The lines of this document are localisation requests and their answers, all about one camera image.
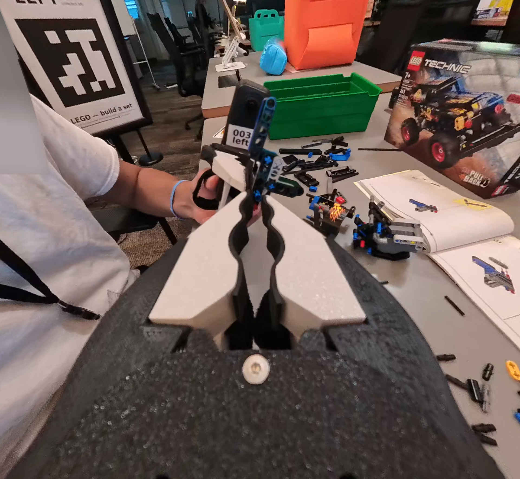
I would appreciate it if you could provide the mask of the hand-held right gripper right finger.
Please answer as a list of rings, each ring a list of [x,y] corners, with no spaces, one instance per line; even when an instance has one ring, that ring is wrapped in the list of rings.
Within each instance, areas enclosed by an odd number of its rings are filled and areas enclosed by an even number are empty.
[[[286,350],[305,332],[365,323],[367,316],[331,244],[271,196],[262,200],[266,247],[274,260],[256,313],[256,344]]]

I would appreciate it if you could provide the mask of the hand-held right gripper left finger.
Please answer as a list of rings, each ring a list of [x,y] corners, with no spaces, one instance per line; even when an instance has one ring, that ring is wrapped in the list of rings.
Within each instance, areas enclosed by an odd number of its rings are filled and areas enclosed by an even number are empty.
[[[151,312],[156,325],[223,336],[230,350],[251,349],[253,306],[241,252],[249,241],[250,192],[241,192],[189,235]]]

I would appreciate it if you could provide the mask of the blue and black lego assembly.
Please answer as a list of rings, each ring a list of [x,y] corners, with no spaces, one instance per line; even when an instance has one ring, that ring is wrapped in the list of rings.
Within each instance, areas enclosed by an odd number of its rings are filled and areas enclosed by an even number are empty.
[[[264,145],[272,124],[275,109],[276,99],[274,97],[266,97],[262,100],[248,148],[250,163],[246,169],[246,190],[251,191],[256,203],[259,203],[262,197],[268,193],[295,198],[302,196],[304,192],[299,183],[285,178],[282,175],[276,183],[269,183],[272,158],[279,155],[266,150]]]

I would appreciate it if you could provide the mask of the person's left forearm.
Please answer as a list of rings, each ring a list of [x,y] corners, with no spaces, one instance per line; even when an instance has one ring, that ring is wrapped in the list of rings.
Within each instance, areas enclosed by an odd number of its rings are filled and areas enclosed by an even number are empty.
[[[156,217],[172,217],[170,194],[178,178],[164,171],[142,168],[120,161],[119,174],[112,188],[104,195],[111,203],[136,209]],[[177,188],[174,209],[178,215],[194,218],[193,184],[191,181]]]

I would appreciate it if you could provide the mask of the pile of black lego pieces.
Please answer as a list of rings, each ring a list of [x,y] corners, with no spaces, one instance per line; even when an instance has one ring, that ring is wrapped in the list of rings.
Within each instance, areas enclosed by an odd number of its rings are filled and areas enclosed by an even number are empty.
[[[319,180],[318,172],[323,172],[331,183],[338,183],[359,175],[348,161],[334,162],[328,154],[336,150],[350,148],[344,136],[317,139],[299,148],[285,147],[278,150],[285,166],[282,175],[293,176],[296,181],[302,183],[312,191],[316,191]]]

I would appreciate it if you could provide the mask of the lego assembly with flame sticker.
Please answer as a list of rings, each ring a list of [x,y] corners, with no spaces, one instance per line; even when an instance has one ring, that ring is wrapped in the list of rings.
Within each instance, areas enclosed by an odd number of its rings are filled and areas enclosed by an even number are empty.
[[[326,237],[335,237],[343,221],[354,218],[356,207],[348,207],[346,198],[337,188],[326,194],[307,193],[305,196],[308,197],[311,213],[304,221]]]

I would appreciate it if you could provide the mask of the grey and black lego chassis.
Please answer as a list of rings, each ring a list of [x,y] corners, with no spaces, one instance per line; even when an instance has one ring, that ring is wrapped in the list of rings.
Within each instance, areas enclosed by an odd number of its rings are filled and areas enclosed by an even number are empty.
[[[403,261],[411,253],[425,249],[419,223],[392,220],[383,210],[384,203],[370,197],[368,222],[354,218],[352,248],[387,261]]]

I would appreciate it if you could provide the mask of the open lego instruction booklet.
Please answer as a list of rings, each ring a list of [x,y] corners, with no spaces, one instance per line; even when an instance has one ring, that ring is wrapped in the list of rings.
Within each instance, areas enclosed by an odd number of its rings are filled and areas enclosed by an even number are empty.
[[[371,196],[382,201],[392,220],[419,223],[422,251],[519,347],[519,239],[512,235],[508,214],[461,196],[419,170],[354,184],[369,202]]]

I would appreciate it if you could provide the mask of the lego truck box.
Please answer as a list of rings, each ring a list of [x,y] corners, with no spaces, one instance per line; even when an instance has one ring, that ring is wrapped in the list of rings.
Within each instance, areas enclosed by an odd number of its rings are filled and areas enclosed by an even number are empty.
[[[519,45],[415,44],[384,140],[483,198],[519,192]]]

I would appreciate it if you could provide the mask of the scattered black lego pins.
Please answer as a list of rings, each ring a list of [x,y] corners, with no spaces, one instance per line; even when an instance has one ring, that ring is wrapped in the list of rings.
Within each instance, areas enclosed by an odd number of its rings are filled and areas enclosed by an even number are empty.
[[[456,360],[456,356],[452,353],[442,353],[435,355],[438,362],[452,362]],[[480,382],[473,378],[466,380],[458,379],[450,374],[445,374],[446,380],[452,385],[464,390],[469,398],[478,405],[484,413],[488,413],[491,402],[490,380],[494,372],[494,365],[487,363],[482,371]],[[519,408],[513,413],[514,418],[519,424]],[[478,437],[481,443],[490,447],[497,447],[496,439],[490,437],[489,434],[496,431],[496,427],[492,423],[472,424],[471,430]]]

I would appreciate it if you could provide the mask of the white phone stand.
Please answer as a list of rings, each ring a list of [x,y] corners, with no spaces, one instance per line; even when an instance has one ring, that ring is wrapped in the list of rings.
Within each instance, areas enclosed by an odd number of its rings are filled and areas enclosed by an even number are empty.
[[[221,63],[215,66],[216,72],[230,72],[244,69],[246,65],[243,61],[237,60],[239,57],[247,56],[248,50],[244,49],[238,36],[234,36],[225,48]]]

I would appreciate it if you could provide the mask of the light blue round pouch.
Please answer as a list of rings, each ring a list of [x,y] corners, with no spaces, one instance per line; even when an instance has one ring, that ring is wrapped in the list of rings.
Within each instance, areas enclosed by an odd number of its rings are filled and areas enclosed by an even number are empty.
[[[269,75],[282,75],[287,61],[288,57],[283,40],[278,37],[267,40],[259,60],[260,69]]]

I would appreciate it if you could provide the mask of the blue wristband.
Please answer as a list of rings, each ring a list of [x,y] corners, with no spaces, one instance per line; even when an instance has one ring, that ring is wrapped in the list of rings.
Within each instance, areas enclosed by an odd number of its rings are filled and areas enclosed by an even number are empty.
[[[182,217],[180,215],[178,215],[178,213],[175,211],[174,209],[174,204],[175,204],[175,197],[176,197],[176,192],[177,192],[177,188],[183,184],[183,183],[186,183],[188,182],[188,180],[186,179],[181,179],[179,181],[177,181],[173,188],[172,188],[172,191],[171,191],[171,194],[170,194],[170,211],[171,211],[171,215],[176,218],[176,219],[179,219],[179,220],[187,220],[188,217]]]

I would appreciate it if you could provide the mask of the green plastic bin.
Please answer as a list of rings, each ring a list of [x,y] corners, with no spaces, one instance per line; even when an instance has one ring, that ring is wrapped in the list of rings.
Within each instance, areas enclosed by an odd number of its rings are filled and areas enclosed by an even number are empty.
[[[276,98],[270,140],[366,131],[382,89],[357,73],[264,82]]]

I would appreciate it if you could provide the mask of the teal felt bag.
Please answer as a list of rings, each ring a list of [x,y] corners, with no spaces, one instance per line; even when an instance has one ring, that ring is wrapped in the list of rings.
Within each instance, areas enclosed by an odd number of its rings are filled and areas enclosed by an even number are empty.
[[[249,32],[253,51],[260,52],[271,38],[284,40],[284,17],[276,9],[258,9],[249,18]]]

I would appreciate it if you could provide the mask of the black office chair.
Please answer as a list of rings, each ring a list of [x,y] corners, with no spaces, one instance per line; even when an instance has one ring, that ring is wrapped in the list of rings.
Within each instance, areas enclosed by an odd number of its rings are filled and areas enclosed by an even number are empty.
[[[202,98],[207,76],[204,50],[197,44],[191,49],[180,49],[158,13],[147,13],[147,18],[174,66],[179,95]]]

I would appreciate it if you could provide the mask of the wooden tabletop easel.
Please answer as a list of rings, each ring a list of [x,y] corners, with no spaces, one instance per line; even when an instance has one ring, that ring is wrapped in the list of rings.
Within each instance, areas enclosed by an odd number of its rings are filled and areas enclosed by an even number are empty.
[[[235,6],[231,9],[226,0],[219,1],[222,3],[228,21],[227,34],[221,40],[225,54],[230,51],[233,53],[231,56],[232,58],[248,55],[249,51],[246,47],[250,45],[250,41],[246,37],[245,30],[235,16]]]

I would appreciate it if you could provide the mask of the orange felt bag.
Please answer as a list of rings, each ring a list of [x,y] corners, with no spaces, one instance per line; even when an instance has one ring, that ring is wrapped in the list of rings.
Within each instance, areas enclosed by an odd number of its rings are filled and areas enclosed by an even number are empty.
[[[369,0],[285,0],[284,46],[295,70],[354,62]]]

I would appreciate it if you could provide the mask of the person's white shirt torso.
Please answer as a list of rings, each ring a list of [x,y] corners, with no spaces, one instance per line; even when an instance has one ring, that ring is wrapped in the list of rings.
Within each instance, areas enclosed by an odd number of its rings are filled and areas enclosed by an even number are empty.
[[[120,172],[116,150],[31,96],[47,171],[1,175],[1,241],[66,303],[103,316],[137,278],[85,201]],[[57,304],[1,301],[1,478],[22,458],[98,325]]]

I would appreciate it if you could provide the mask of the white rolling whiteboard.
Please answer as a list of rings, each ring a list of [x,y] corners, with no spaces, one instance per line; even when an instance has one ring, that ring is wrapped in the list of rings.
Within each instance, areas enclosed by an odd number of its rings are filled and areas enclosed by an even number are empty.
[[[139,31],[136,27],[134,18],[130,15],[124,0],[111,0],[116,14],[116,18],[120,25],[125,40],[127,51],[130,55],[134,71],[138,79],[142,79],[146,68],[151,76],[151,86],[156,91],[160,91],[161,87],[157,84],[151,69],[150,62],[145,52],[143,42]]]

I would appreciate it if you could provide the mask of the framed black-white marker sign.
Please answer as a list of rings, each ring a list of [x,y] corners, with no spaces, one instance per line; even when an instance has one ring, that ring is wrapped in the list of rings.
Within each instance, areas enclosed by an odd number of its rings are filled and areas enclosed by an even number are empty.
[[[49,106],[92,136],[153,123],[111,0],[1,0],[15,49]]]

